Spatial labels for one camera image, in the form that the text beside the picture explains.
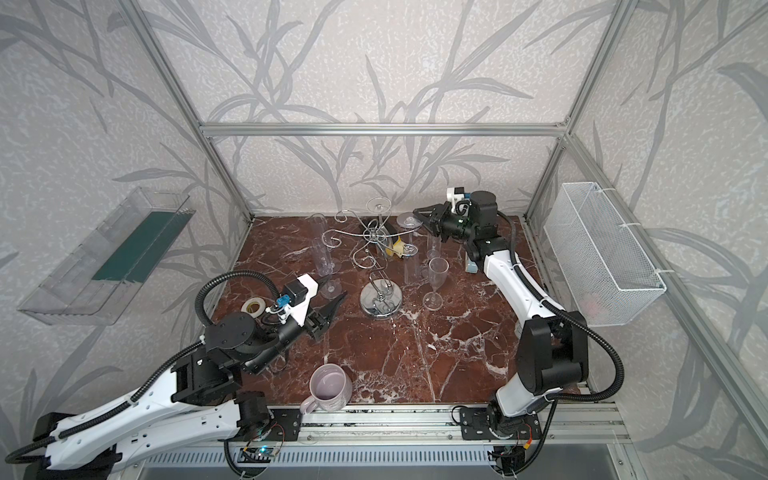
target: clear plastic tray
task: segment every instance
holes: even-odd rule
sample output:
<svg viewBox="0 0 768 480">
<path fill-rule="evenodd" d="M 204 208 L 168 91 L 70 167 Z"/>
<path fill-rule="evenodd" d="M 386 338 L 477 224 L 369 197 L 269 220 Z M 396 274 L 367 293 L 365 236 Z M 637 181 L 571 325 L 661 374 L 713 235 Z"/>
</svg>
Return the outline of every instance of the clear plastic tray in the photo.
<svg viewBox="0 0 768 480">
<path fill-rule="evenodd" d="M 48 325 L 114 324 L 194 214 L 188 199 L 133 190 L 18 309 Z"/>
</svg>

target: black cable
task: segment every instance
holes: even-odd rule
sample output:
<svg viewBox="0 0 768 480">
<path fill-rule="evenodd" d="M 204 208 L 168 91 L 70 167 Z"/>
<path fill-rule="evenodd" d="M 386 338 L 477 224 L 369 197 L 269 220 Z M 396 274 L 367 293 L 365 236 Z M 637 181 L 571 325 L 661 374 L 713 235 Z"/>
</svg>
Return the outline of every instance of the black cable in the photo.
<svg viewBox="0 0 768 480">
<path fill-rule="evenodd" d="M 272 375 L 277 375 L 278 373 L 280 373 L 280 372 L 282 372 L 283 370 L 285 370 L 286 368 L 288 368 L 288 360 L 289 360 L 289 354 L 290 354 L 290 349 L 286 349 L 286 350 L 285 350 L 285 353 L 283 354 L 283 359 L 285 359 L 285 361 L 286 361 L 286 364 L 285 364 L 285 365 L 283 365 L 283 368 L 282 368 L 282 369 L 280 369 L 280 370 L 275 370 L 274 372 L 272 371 L 272 369 L 270 369 L 270 373 L 272 373 Z"/>
<path fill-rule="evenodd" d="M 224 440 L 224 460 L 227 461 L 227 466 L 230 468 L 232 472 L 235 473 L 240 478 L 256 478 L 257 476 L 261 475 L 261 473 L 266 470 L 266 467 L 264 468 L 240 468 L 237 465 L 235 465 L 234 460 L 232 459 L 232 455 L 230 453 L 230 441 Z M 258 473 L 255 475 L 249 474 L 248 470 L 258 470 Z"/>
<path fill-rule="evenodd" d="M 256 457 L 254 457 L 250 453 L 246 452 L 245 449 L 243 449 L 243 451 L 241 453 L 243 454 L 243 457 L 245 457 L 246 460 L 249 460 L 252 463 L 259 463 L 259 461 L 256 459 Z"/>
<path fill-rule="evenodd" d="M 454 406 L 454 407 L 451 409 L 451 420 L 453 420 L 453 422 L 454 422 L 456 425 L 461 425 L 461 423 L 460 423 L 460 422 L 456 422 L 456 419 L 453 417 L 453 412 L 454 412 L 456 409 L 461 409 L 461 408 L 466 408 L 466 406 L 464 406 L 464 405 L 456 405 L 456 406 Z"/>
<path fill-rule="evenodd" d="M 279 317 L 277 318 L 277 320 L 267 321 L 268 318 L 271 318 L 273 316 L 277 316 L 277 315 L 275 315 L 274 313 L 264 313 L 263 316 L 261 317 L 261 320 L 260 320 L 261 324 L 264 325 L 264 326 L 278 326 L 278 325 L 282 325 L 282 323 L 280 322 L 280 318 Z"/>
<path fill-rule="evenodd" d="M 610 356 L 611 361 L 614 363 L 614 368 L 616 369 L 614 381 L 608 386 L 608 388 L 601 392 L 590 393 L 588 395 L 577 395 L 574 393 L 554 393 L 549 395 L 547 400 L 560 399 L 573 400 L 575 402 L 600 402 L 615 395 L 616 392 L 618 392 L 621 386 L 624 384 L 624 364 L 621 362 L 621 358 L 619 357 L 619 354 L 616 353 L 616 350 L 614 350 L 614 347 L 612 347 L 610 343 L 598 335 L 593 329 L 579 323 L 574 317 L 569 315 L 568 312 L 560 310 L 556 306 L 549 303 L 547 300 L 544 300 L 544 296 L 541 295 L 538 290 L 533 287 L 533 285 L 531 285 L 531 282 L 528 281 L 528 278 L 523 274 L 522 268 L 519 265 L 515 265 L 514 268 L 515 273 L 518 274 L 520 281 L 522 281 L 525 287 L 531 291 L 531 294 L 535 297 L 535 299 L 541 302 L 541 305 L 543 305 L 550 312 L 554 313 L 557 318 L 565 320 L 566 322 L 570 323 L 571 326 L 575 326 L 576 328 L 579 328 L 587 333 L 587 335 L 589 335 L 595 342 L 597 342 L 597 344 L 602 347 L 603 350 L 605 350 L 608 356 Z"/>
<path fill-rule="evenodd" d="M 509 234 L 509 254 L 510 256 L 515 256 L 515 247 L 518 243 L 518 237 L 517 237 L 517 227 L 515 227 L 515 224 L 512 223 L 512 219 L 507 217 L 507 214 L 503 214 L 502 212 L 497 211 L 497 215 L 499 215 L 501 218 L 506 220 L 507 223 L 509 223 L 509 228 L 511 229 L 511 233 Z"/>
<path fill-rule="evenodd" d="M 208 314 L 205 313 L 205 309 L 203 307 L 203 302 L 205 301 L 205 297 L 219 283 L 226 282 L 227 280 L 231 280 L 239 276 L 250 276 L 252 278 L 255 278 L 256 280 L 259 280 L 261 283 L 266 285 L 268 289 L 270 289 L 270 293 L 272 293 L 272 297 L 274 297 L 275 299 L 280 298 L 280 292 L 277 291 L 277 287 L 275 286 L 275 284 L 272 283 L 272 280 L 270 280 L 268 276 L 264 275 L 261 272 L 257 272 L 255 270 L 233 270 L 231 272 L 222 273 L 216 278 L 208 280 L 208 283 L 203 285 L 203 288 L 201 288 L 200 291 L 197 292 L 197 296 L 194 299 L 195 315 L 197 315 L 197 318 L 200 320 L 200 322 L 204 326 L 211 326 L 214 324 L 213 322 L 210 321 L 210 317 L 208 316 Z"/>
<path fill-rule="evenodd" d="M 467 210 L 469 210 L 470 203 L 471 202 L 467 199 L 459 200 L 458 202 L 456 202 L 456 213 L 459 215 L 465 215 L 467 213 Z"/>
<path fill-rule="evenodd" d="M 549 416 L 547 417 L 547 422 L 544 425 L 544 430 L 541 431 L 541 438 L 539 438 L 539 440 L 538 440 L 538 444 L 536 445 L 536 449 L 533 451 L 533 453 L 531 453 L 531 456 L 528 458 L 528 460 L 525 461 L 523 466 L 520 467 L 519 470 L 515 471 L 512 475 L 518 475 L 520 472 L 522 472 L 523 470 L 525 470 L 526 468 L 531 466 L 531 464 L 536 459 L 536 457 L 538 457 L 538 454 L 541 452 L 541 449 L 544 447 L 544 442 L 546 441 L 547 434 L 549 433 L 549 427 L 552 425 L 552 419 L 554 418 L 554 411 L 556 410 L 557 407 L 558 407 L 558 401 L 555 400 L 555 401 L 552 402 L 552 406 L 549 409 Z M 495 453 L 495 452 L 488 452 L 488 455 L 490 455 L 491 457 L 495 457 L 495 458 L 504 458 L 504 457 L 508 456 L 508 455 L 502 455 L 502 454 Z M 512 476 L 512 475 L 505 475 L 504 471 L 501 470 L 496 465 L 491 465 L 491 468 L 493 468 L 494 472 L 498 473 L 502 477 L 508 478 L 508 477 Z"/>
<path fill-rule="evenodd" d="M 174 354 L 171 358 L 166 360 L 163 365 L 161 365 L 158 369 L 156 369 L 152 375 L 144 382 L 142 386 L 136 390 L 136 392 L 131 396 L 131 402 L 136 403 L 139 401 L 139 399 L 149 390 L 150 387 L 152 387 L 152 384 L 155 383 L 158 377 L 163 374 L 168 368 L 175 364 L 177 360 L 179 360 L 181 357 L 188 355 L 189 353 L 192 353 L 194 350 L 197 349 L 197 347 L 203 345 L 202 341 L 198 341 L 193 343 L 192 345 L 188 346 L 187 348 L 181 350 L 180 352 Z M 105 422 L 115 415 L 117 415 L 120 412 L 125 411 L 128 407 L 131 406 L 130 402 L 122 402 L 120 405 L 114 407 L 112 410 L 102 413 L 98 417 L 95 417 L 93 419 L 88 420 L 87 422 L 83 422 L 79 425 L 75 425 L 74 427 L 66 430 L 62 430 L 59 434 L 58 438 L 59 440 L 66 439 L 67 437 L 71 437 L 77 433 L 80 433 L 84 430 L 89 429 L 90 427 L 96 426 L 102 422 Z M 29 445 L 25 445 L 19 449 L 14 450 L 13 452 L 7 454 L 5 456 L 5 463 L 8 464 L 21 464 L 21 463 L 32 463 L 36 462 L 39 459 L 42 458 L 42 455 L 30 455 L 26 456 L 29 452 L 33 452 L 37 449 L 41 449 L 45 446 L 50 445 L 51 443 L 55 442 L 56 438 L 54 436 L 49 436 L 45 439 L 38 440 L 37 442 L 30 443 Z"/>
</svg>

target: clear plastic container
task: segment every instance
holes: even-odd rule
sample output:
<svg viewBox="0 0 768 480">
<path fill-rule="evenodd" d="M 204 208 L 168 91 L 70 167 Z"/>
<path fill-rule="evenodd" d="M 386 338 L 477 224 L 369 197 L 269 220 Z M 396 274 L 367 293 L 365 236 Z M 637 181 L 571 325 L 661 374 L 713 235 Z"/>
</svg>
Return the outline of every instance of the clear plastic container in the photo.
<svg viewBox="0 0 768 480">
<path fill-rule="evenodd" d="M 545 232 L 589 326 L 626 325 L 667 289 L 595 182 L 562 184 Z"/>
<path fill-rule="evenodd" d="M 187 225 L 189 195 L 137 188 L 22 302 L 48 325 L 112 325 Z"/>
</svg>

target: glass base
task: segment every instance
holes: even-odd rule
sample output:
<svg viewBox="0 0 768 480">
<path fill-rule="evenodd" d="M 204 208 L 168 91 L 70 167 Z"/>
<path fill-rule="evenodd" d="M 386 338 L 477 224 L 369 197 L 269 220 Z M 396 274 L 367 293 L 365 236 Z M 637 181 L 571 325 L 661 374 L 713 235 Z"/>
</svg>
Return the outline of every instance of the glass base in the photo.
<svg viewBox="0 0 768 480">
<path fill-rule="evenodd" d="M 434 312 L 442 308 L 442 296 L 437 292 L 429 292 L 424 295 L 424 307 Z"/>
<path fill-rule="evenodd" d="M 318 290 L 319 294 L 323 298 L 331 300 L 341 294 L 341 282 L 338 280 L 329 280 L 325 285 L 321 286 Z"/>
</svg>

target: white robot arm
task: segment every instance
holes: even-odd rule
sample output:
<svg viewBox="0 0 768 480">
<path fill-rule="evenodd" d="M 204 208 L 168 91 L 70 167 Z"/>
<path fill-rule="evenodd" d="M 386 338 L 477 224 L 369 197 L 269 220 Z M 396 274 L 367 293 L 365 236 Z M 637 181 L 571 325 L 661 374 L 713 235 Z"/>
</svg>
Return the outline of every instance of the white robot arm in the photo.
<svg viewBox="0 0 768 480">
<path fill-rule="evenodd" d="M 256 278 L 270 288 L 277 301 L 265 314 L 277 315 L 278 326 L 263 328 L 242 312 L 227 314 L 217 324 L 210 321 L 202 308 L 205 296 L 236 276 Z M 317 340 L 328 330 L 346 292 L 314 309 L 310 300 L 317 290 L 318 282 L 310 275 L 288 283 L 282 293 L 252 270 L 211 280 L 195 300 L 197 315 L 206 325 L 199 342 L 172 356 L 125 396 L 79 415 L 44 415 L 35 428 L 35 442 L 10 453 L 5 461 L 31 463 L 25 478 L 35 480 L 107 478 L 178 446 L 259 436 L 273 422 L 263 393 L 246 392 L 216 403 L 240 390 L 243 369 L 258 374 L 303 333 Z M 27 455 L 38 449 L 45 449 L 44 455 Z"/>
<path fill-rule="evenodd" d="M 522 265 L 514 253 L 514 225 L 498 212 L 494 194 L 449 188 L 447 199 L 414 214 L 431 235 L 463 243 L 466 260 L 474 267 L 468 265 L 467 271 L 476 268 L 492 280 L 518 319 L 518 372 L 489 403 L 491 431 L 503 438 L 510 434 L 515 417 L 541 410 L 563 386 L 587 378 L 589 329 L 578 312 L 563 312 Z M 511 238 L 498 235 L 497 216 L 510 222 Z"/>
</svg>

